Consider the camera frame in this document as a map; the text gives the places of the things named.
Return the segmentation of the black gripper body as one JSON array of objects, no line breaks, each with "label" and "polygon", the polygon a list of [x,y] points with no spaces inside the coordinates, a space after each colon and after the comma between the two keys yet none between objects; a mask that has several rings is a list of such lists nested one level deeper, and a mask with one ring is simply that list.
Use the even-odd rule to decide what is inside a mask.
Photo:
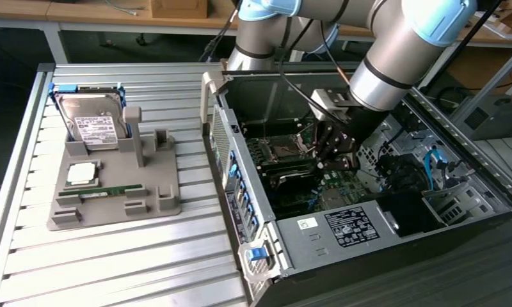
[{"label": "black gripper body", "polygon": [[329,121],[349,136],[349,152],[354,153],[360,145],[368,139],[384,119],[389,115],[389,111],[372,111],[365,107],[350,107],[345,113],[342,123]]}]

